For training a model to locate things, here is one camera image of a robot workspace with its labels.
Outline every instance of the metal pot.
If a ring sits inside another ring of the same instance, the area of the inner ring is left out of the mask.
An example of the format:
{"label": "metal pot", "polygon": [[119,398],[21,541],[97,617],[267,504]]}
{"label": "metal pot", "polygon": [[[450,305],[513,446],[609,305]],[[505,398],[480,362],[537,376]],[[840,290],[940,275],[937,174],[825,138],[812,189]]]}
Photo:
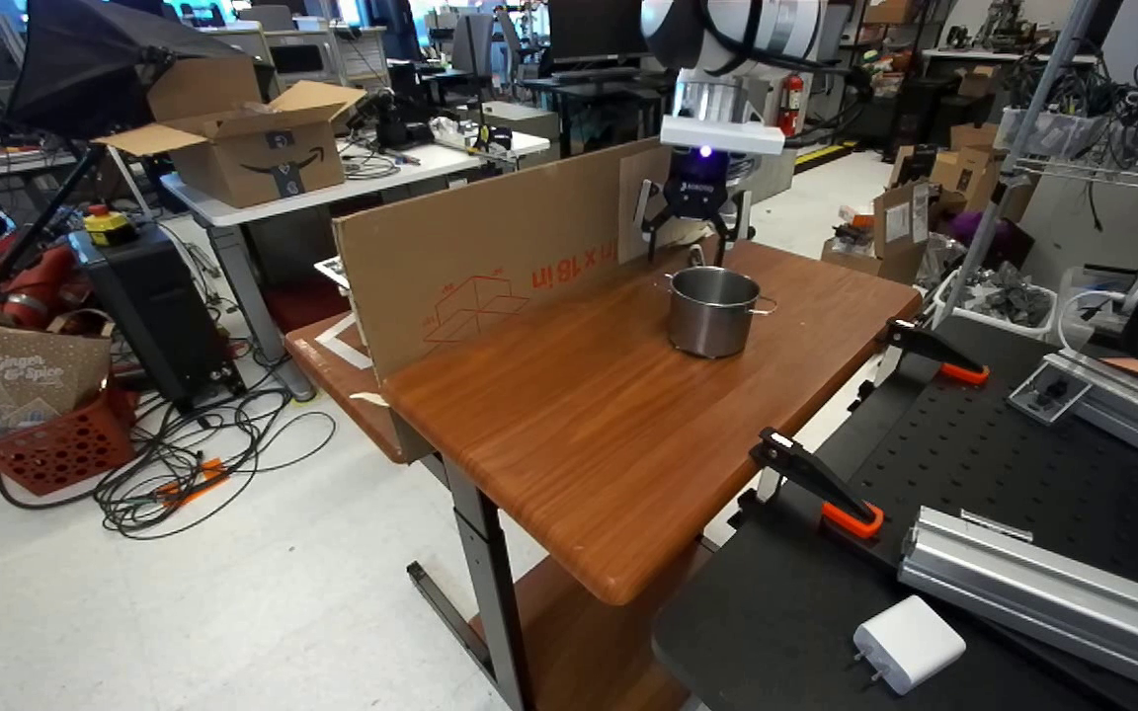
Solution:
{"label": "metal pot", "polygon": [[757,286],[720,268],[696,265],[671,280],[671,344],[702,359],[725,359],[744,353],[749,334],[749,308]]}

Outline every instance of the stainless steel bowl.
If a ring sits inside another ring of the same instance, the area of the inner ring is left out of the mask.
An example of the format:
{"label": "stainless steel bowl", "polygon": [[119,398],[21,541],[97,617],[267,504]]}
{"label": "stainless steel bowl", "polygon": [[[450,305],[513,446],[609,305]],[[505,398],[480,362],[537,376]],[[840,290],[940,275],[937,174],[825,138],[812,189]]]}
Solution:
{"label": "stainless steel bowl", "polygon": [[671,280],[671,344],[702,359],[737,357],[749,334],[749,308],[757,286],[720,268],[696,265]]}

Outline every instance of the wooden table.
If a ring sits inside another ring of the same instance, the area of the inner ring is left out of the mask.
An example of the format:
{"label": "wooden table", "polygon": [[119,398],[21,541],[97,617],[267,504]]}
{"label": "wooden table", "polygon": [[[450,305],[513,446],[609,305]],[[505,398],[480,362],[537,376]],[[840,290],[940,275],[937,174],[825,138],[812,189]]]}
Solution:
{"label": "wooden table", "polygon": [[497,511],[547,548],[547,563],[612,604],[612,617],[649,617],[650,590],[745,487],[753,436],[799,429],[878,353],[883,322],[915,313],[904,286],[763,246],[733,249],[725,265],[763,286],[766,308],[737,359],[678,357],[663,334],[663,271],[630,268],[421,357],[385,382],[392,407],[437,451],[485,641],[434,609],[493,671],[509,708],[596,708],[601,700],[547,700],[547,688],[609,685],[566,685],[525,660],[545,642],[525,642],[529,604],[516,611]]}

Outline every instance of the gray floor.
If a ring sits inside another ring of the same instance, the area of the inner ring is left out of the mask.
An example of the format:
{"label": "gray floor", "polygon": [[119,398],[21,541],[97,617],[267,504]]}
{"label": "gray floor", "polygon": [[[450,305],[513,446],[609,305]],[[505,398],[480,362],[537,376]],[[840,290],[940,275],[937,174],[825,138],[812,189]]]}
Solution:
{"label": "gray floor", "polygon": [[[757,240],[819,257],[840,207],[883,187],[878,154],[802,174],[753,209]],[[93,504],[14,513],[0,503],[0,708],[247,711],[247,708],[500,708],[405,584],[425,562],[468,609],[450,503],[421,467],[392,467],[329,395],[337,440],[304,467],[258,477],[226,513],[168,541],[121,541]],[[840,417],[828,403],[802,440]],[[283,462],[322,440],[304,417]],[[513,563],[541,554],[509,524]]]}

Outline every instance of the red basket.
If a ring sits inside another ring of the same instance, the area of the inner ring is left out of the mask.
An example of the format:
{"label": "red basket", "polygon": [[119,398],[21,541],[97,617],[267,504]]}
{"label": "red basket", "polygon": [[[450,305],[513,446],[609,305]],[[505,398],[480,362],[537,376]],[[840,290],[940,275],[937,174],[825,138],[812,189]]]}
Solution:
{"label": "red basket", "polygon": [[135,395],[101,387],[97,398],[0,440],[0,473],[34,499],[135,459]]}

